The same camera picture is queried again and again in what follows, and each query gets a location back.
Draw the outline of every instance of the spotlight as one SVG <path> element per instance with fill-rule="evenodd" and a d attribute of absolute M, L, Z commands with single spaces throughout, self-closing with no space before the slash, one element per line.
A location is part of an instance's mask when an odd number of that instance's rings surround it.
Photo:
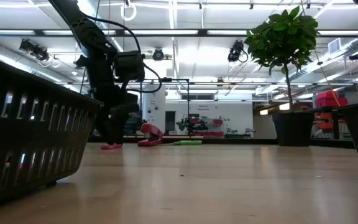
<path fill-rule="evenodd" d="M 162 49 L 155 49 L 153 53 L 153 60 L 161 61 L 163 59 L 164 59 L 164 53 L 162 52 Z"/>
<path fill-rule="evenodd" d="M 242 53 L 245 53 L 247 55 L 247 60 L 243 62 L 248 61 L 248 54 L 244 52 L 244 44 L 242 43 L 242 41 L 236 40 L 233 44 L 233 47 L 230 49 L 229 56 L 227 56 L 227 60 L 229 62 L 236 62 L 240 59 Z"/>
<path fill-rule="evenodd" d="M 49 60 L 48 49 L 41 48 L 40 45 L 32 43 L 28 39 L 23 39 L 19 50 L 24 53 L 30 53 L 30 55 L 34 56 L 37 60 L 41 62 L 46 62 Z"/>
<path fill-rule="evenodd" d="M 349 56 L 350 60 L 358 60 L 358 54 Z"/>

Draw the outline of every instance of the green object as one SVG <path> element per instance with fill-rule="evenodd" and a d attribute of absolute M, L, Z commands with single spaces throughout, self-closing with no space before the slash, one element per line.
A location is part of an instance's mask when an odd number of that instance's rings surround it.
<path fill-rule="evenodd" d="M 256 63 L 262 67 L 269 68 L 272 74 L 274 67 L 281 67 L 285 74 L 288 86 L 288 100 L 290 110 L 293 108 L 288 64 L 296 67 L 296 72 L 307 62 L 313 62 L 309 58 L 316 48 L 316 37 L 319 32 L 316 30 L 318 23 L 311 16 L 299 14 L 300 7 L 294 8 L 290 13 L 284 10 L 283 13 L 269 16 L 269 22 L 247 31 L 248 54 Z"/>
<path fill-rule="evenodd" d="M 174 142 L 173 144 L 176 146 L 198 146 L 200 144 L 203 144 L 203 142 L 201 140 L 182 140 Z"/>

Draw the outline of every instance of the wooden floor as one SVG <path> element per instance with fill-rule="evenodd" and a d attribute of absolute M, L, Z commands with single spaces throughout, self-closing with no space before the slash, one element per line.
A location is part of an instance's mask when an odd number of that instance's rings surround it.
<path fill-rule="evenodd" d="M 358 157 L 325 147 L 89 144 L 75 175 L 0 206 L 0 223 L 355 224 Z"/>

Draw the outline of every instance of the air duct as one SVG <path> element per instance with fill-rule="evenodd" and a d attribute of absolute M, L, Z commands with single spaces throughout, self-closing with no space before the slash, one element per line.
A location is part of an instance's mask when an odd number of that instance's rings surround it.
<path fill-rule="evenodd" d="M 73 80 L 54 72 L 53 70 L 49 68 L 44 68 L 37 64 L 36 62 L 33 62 L 11 50 L 8 50 L 4 47 L 0 46 L 0 61 L 3 61 L 9 65 L 12 65 L 13 67 L 16 67 L 18 69 L 21 69 L 23 71 L 29 72 L 31 74 L 37 75 L 39 77 L 42 77 L 44 79 L 47 79 L 49 81 L 53 82 L 73 82 Z M 71 85 L 65 85 L 65 87 L 79 92 L 79 87 L 74 87 Z"/>
<path fill-rule="evenodd" d="M 329 65 L 330 63 L 335 62 L 339 57 L 348 57 L 358 51 L 358 38 L 338 38 L 330 44 L 335 45 L 337 48 L 331 49 L 331 52 L 327 50 L 322 53 L 323 56 L 319 57 L 320 62 L 323 62 L 322 66 Z M 290 81 L 293 81 L 319 69 L 320 66 L 317 64 L 317 58 L 315 58 L 313 61 L 313 63 L 304 66 L 302 70 L 298 71 L 298 73 L 296 72 L 296 69 L 293 69 L 289 75 Z M 285 77 L 283 77 L 278 82 L 285 82 Z M 265 94 L 275 90 L 279 86 L 280 85 L 263 86 L 257 88 L 255 92 L 257 94 Z"/>

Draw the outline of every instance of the green leaves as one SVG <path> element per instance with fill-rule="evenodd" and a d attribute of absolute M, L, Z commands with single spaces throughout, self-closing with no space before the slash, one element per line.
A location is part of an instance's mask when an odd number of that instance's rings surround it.
<path fill-rule="evenodd" d="M 298 29 L 296 27 L 291 26 L 288 29 L 288 34 L 296 34 L 297 31 L 298 31 Z"/>
<path fill-rule="evenodd" d="M 268 17 L 273 22 L 284 22 L 285 18 L 282 17 L 280 14 L 273 14 Z"/>
<path fill-rule="evenodd" d="M 318 23 L 311 16 L 299 15 L 300 7 L 282 14 L 269 16 L 263 22 L 247 31 L 244 41 L 248 54 L 261 68 L 268 67 L 269 74 L 275 67 L 286 73 L 285 65 L 292 63 L 297 69 L 312 62 L 310 54 L 316 47 Z"/>
<path fill-rule="evenodd" d="M 292 19 L 294 19 L 299 13 L 299 6 L 292 9 L 291 12 L 290 12 L 290 16 L 292 17 Z"/>
<path fill-rule="evenodd" d="M 274 26 L 274 30 L 280 31 L 288 28 L 288 24 L 285 22 L 278 23 Z"/>

